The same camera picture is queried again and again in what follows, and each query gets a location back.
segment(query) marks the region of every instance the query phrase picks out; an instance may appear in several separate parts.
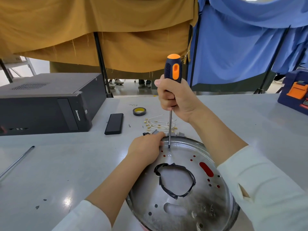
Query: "blue toolbox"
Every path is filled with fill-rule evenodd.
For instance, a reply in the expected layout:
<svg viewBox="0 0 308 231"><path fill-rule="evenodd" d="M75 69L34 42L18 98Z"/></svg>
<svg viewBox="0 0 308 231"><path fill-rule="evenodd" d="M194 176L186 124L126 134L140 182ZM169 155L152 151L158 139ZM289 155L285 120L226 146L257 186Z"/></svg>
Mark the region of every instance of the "blue toolbox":
<svg viewBox="0 0 308 231"><path fill-rule="evenodd" d="M308 69L286 74L278 103L308 115Z"/></svg>

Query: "black power bank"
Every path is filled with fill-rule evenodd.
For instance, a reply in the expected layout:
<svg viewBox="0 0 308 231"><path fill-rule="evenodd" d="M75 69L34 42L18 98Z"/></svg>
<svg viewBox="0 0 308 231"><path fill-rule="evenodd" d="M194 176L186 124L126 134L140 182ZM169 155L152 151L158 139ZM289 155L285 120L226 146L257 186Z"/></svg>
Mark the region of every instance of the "black power bank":
<svg viewBox="0 0 308 231"><path fill-rule="evenodd" d="M108 124L106 126L105 135L117 135L122 132L123 113L110 114Z"/></svg>

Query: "workbench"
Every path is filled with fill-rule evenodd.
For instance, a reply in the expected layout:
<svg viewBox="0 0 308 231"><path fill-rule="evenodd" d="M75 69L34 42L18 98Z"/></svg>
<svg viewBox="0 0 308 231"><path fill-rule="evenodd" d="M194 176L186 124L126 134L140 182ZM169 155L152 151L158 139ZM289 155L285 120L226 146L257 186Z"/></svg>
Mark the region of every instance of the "workbench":
<svg viewBox="0 0 308 231"><path fill-rule="evenodd" d="M278 104L278 96L240 94L198 98L238 136L308 191L308 116ZM147 114L134 116L136 107L146 108ZM104 135L111 113L124 113L120 135ZM158 97L108 98L89 132L0 137L0 172L32 145L36 146L0 181L1 231L52 230L124 159L133 139L146 132L144 119L161 114L168 121L169 112L161 109ZM177 131L200 141L189 124L175 115L174 119ZM126 202L113 230L142 231ZM253 228L241 211L231 230L253 231Z"/></svg>

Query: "white wall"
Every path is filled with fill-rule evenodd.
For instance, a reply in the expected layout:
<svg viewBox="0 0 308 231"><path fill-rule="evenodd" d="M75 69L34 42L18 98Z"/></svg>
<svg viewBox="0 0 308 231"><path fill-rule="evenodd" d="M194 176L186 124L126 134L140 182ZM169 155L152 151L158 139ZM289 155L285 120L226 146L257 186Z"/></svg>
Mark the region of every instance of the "white wall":
<svg viewBox="0 0 308 231"><path fill-rule="evenodd" d="M30 62L32 63L32 66L35 70L36 74L40 73L49 73L49 61L44 61L44 60L39 60L39 59L34 59L30 58ZM13 68L16 70L22 77L30 77L32 76L31 70L28 66L19 66ZM17 74L15 74L12 70L11 73L14 77L18 77ZM8 84L9 81L7 80L3 70L0 70L0 86Z"/></svg>

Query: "black electrical tape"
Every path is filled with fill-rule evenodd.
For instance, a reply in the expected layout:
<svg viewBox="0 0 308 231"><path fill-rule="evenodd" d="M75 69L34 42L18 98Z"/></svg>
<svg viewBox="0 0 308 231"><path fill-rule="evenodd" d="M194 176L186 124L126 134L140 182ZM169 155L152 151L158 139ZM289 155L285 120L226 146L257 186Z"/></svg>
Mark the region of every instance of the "black electrical tape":
<svg viewBox="0 0 308 231"><path fill-rule="evenodd" d="M140 107L140 108L134 108L133 109L133 114L135 115L135 116L143 116L143 115L145 115L147 113L147 110L145 109L145 108L142 108L142 107Z"/></svg>
<svg viewBox="0 0 308 231"><path fill-rule="evenodd" d="M192 186L190 187L190 189L189 189L185 194L183 194L183 195L176 195L176 194L174 194L172 191L168 190L168 189L163 185L162 179L161 179L161 176L160 176L160 172L158 171L158 169L159 169L161 166L162 166L162 167L165 167L165 166L172 166L172 167L180 167L180 168L185 169L185 170L189 173L189 175L190 175L190 177L192 178L192 181L193 181L193 182L192 182ZM178 197L185 197L185 196L191 191L191 189L193 188L193 186L196 184L196 179L195 179L194 175L191 173L191 171L189 171L188 169L186 169L186 167L181 166L181 165L177 165L177 164L175 164L175 163L173 163L173 164L167 164L167 163L159 164L159 165L157 165L157 166L155 167L154 173L156 173L156 175L159 176L159 185L162 187L162 189L163 189L168 195L170 195L170 196L171 196L172 198L174 198L174 199L177 199Z"/></svg>

